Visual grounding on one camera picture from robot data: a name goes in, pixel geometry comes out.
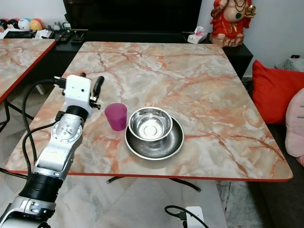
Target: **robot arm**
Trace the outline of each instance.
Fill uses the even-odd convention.
[[[90,79],[70,75],[56,78],[65,88],[66,112],[51,130],[51,138],[34,164],[29,181],[0,218],[0,228],[48,228],[47,220],[55,212],[55,200],[73,163],[82,130],[96,104],[104,77],[99,77],[93,96]]]

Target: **stainless steel bowl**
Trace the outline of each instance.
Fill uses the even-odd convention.
[[[167,137],[154,142],[145,142],[136,138],[127,127],[124,139],[129,149],[137,156],[147,160],[163,160],[177,154],[184,143],[181,125],[172,117],[172,130]]]
[[[130,132],[138,139],[153,142],[165,138],[172,130],[172,119],[156,107],[138,109],[129,119]]]

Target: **floor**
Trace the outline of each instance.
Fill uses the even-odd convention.
[[[8,100],[21,107],[20,84]],[[46,95],[34,91],[27,113],[35,116]],[[11,121],[0,133],[0,166],[25,132],[22,116],[10,109]],[[0,121],[5,119],[0,105]],[[257,183],[241,181],[191,181],[201,193],[167,179],[123,178],[106,184],[107,177],[68,176],[60,189],[55,215],[48,221],[53,227],[93,228],[181,228],[181,221],[167,215],[167,205],[201,206],[210,228],[272,228]],[[0,215],[25,180],[0,173]]]

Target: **statue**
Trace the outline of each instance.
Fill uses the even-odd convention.
[[[252,0],[215,0],[213,17],[213,32],[210,40],[222,47],[236,47],[243,44],[243,27],[249,28],[251,19],[256,14]]]

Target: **marble tabletop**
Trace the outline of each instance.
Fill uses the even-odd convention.
[[[54,45],[53,39],[0,39],[0,102]]]
[[[104,76],[98,102],[87,119],[72,175],[170,177],[213,180],[286,181],[293,174],[266,124],[251,101],[222,48],[209,44],[86,42],[64,73],[85,72],[93,84]],[[54,121],[62,109],[62,89],[55,88],[31,128]],[[162,161],[134,155],[124,131],[115,132],[104,109],[123,103],[130,116],[156,106],[183,127],[181,151]],[[34,133],[40,152],[50,129]],[[32,160],[30,144],[27,144]],[[21,141],[6,169],[25,172]]]

